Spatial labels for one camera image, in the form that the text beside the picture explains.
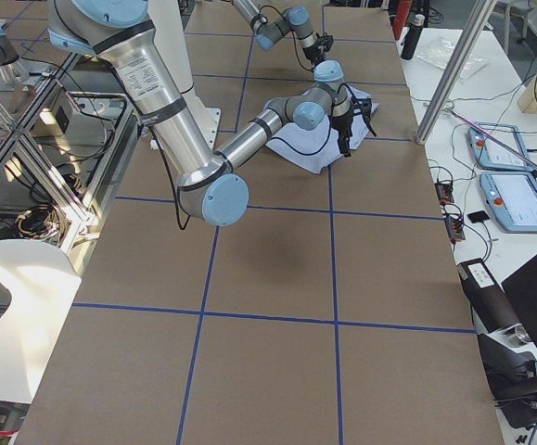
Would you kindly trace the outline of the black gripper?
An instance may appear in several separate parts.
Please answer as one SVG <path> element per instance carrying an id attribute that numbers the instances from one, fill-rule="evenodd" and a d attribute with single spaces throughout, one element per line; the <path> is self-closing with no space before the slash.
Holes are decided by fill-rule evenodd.
<path id="1" fill-rule="evenodd" d="M 326 59 L 326 53 L 330 51 L 333 43 L 334 37 L 326 32 L 323 35 L 313 33 L 300 40 L 303 54 L 312 65 L 319 65 Z"/>
<path id="2" fill-rule="evenodd" d="M 352 136 L 352 123 L 355 116 L 360 116 L 363 119 L 367 129 L 376 135 L 373 126 L 371 125 L 372 114 L 372 99 L 366 98 L 351 98 L 349 109 L 339 116 L 331 118 L 331 127 L 338 132 L 339 152 L 345 158 L 349 158 L 351 154 L 350 138 Z"/>

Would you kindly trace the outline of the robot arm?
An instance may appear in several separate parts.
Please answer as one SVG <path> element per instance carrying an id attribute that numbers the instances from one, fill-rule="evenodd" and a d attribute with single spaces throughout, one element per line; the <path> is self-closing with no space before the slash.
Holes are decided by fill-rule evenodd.
<path id="1" fill-rule="evenodd" d="M 250 1 L 234 7 L 247 21 L 256 41 L 270 48 L 295 33 L 313 63 L 314 86 L 303 95 L 270 100 L 264 110 L 230 141 L 217 149 L 204 137 L 182 90 L 172 75 L 173 60 L 164 60 L 155 46 L 156 27 L 146 1 L 51 1 L 48 4 L 51 43 L 69 52 L 107 61 L 134 102 L 164 157 L 179 177 L 172 184 L 176 209 L 214 226 L 237 222 L 249 202 L 246 182 L 235 170 L 247 162 L 285 125 L 311 131 L 323 119 L 338 134 L 339 153 L 351 154 L 352 124 L 371 119 L 372 103 L 359 98 L 344 81 L 336 60 L 325 53 L 330 35 L 318 34 L 304 6 L 287 8 L 270 21 Z"/>
<path id="2" fill-rule="evenodd" d="M 326 60 L 334 39 L 326 32 L 319 34 L 304 6 L 294 6 L 279 11 L 274 6 L 255 6 L 252 1 L 235 0 L 230 4 L 249 24 L 256 43 L 264 51 L 272 49 L 288 34 L 293 33 L 313 70 Z"/>

